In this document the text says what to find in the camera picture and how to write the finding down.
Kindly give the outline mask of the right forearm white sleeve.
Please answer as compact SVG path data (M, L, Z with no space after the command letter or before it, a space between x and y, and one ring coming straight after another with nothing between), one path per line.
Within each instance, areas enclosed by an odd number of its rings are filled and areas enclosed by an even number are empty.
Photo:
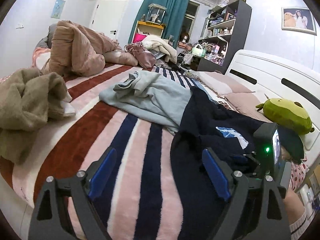
M306 210L298 195L289 187L283 199L289 220L291 239L298 240L309 226Z

